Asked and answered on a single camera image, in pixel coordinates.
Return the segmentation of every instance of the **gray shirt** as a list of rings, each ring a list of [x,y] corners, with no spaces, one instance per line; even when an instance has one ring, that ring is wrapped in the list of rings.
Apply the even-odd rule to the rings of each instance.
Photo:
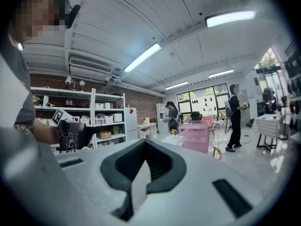
[[[175,119],[178,115],[177,111],[174,109],[174,108],[170,108],[169,109],[169,112],[168,112],[168,117],[169,118],[172,118],[170,121],[169,121],[169,126],[174,126],[176,124],[175,122]]]
[[[30,87],[30,74],[21,52],[18,48],[12,46],[8,38],[8,32],[6,31],[1,37],[0,52],[12,72],[20,80],[20,83],[23,84],[24,87],[26,87],[26,89],[29,91],[29,95],[18,114],[15,125],[20,125],[22,128],[24,128],[24,126],[26,128],[30,127],[33,125],[35,118],[35,109],[32,103],[32,93]]]

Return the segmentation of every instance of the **white ceiling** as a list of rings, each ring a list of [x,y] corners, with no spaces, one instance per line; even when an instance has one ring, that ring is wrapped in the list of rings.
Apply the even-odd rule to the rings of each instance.
[[[84,53],[112,68],[121,81],[157,92],[183,81],[200,83],[209,74],[251,70],[280,33],[267,0],[69,0],[81,5],[74,28],[45,32],[25,43],[31,72],[68,74],[69,57]],[[206,28],[205,17],[239,9],[262,19]],[[130,73],[132,61],[154,42],[162,50]]]

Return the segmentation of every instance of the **black pants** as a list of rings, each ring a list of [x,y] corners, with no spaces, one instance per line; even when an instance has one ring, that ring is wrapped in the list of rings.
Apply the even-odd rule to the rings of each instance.
[[[177,130],[177,126],[178,126],[178,125],[175,124],[175,125],[169,127],[170,134],[171,134],[172,129]]]
[[[232,148],[234,144],[240,144],[240,119],[232,119],[232,134],[230,137],[230,141],[228,143],[228,147]]]

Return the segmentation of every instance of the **fluorescent ceiling light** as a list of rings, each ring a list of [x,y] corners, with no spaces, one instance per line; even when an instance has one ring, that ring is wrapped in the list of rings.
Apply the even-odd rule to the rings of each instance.
[[[231,72],[233,72],[233,71],[234,71],[234,70],[227,70],[227,71],[220,72],[220,73],[210,74],[210,75],[209,75],[209,78],[214,77],[214,76],[219,76],[219,75],[222,75],[222,74],[226,74],[226,73],[231,73]]]
[[[128,67],[126,67],[124,72],[128,73],[128,72],[132,71],[139,64],[141,64],[144,60],[146,60],[148,57],[152,56],[153,54],[157,53],[161,49],[162,49],[162,47],[159,44],[155,43],[147,51],[145,51],[137,59],[135,59]]]
[[[165,89],[172,89],[172,88],[174,88],[174,87],[178,87],[178,86],[186,85],[186,84],[188,84],[187,81],[186,81],[186,82],[183,82],[183,83],[180,83],[180,84],[177,84],[177,85],[173,85],[173,86],[167,87],[167,88],[165,88]]]
[[[244,20],[244,19],[252,19],[255,18],[255,16],[256,16],[255,11],[243,11],[243,12],[234,12],[234,13],[211,16],[209,18],[206,18],[205,21],[207,27],[210,28],[228,22]]]
[[[24,50],[24,46],[23,46],[22,43],[19,43],[19,44],[18,44],[18,49],[19,49],[20,51],[23,51],[23,50]]]

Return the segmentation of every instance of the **air conditioner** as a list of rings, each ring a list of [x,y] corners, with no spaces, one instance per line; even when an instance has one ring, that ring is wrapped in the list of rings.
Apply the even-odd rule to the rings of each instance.
[[[71,75],[79,76],[96,81],[105,81],[105,78],[112,78],[112,68],[107,67],[88,58],[74,56],[69,61]]]

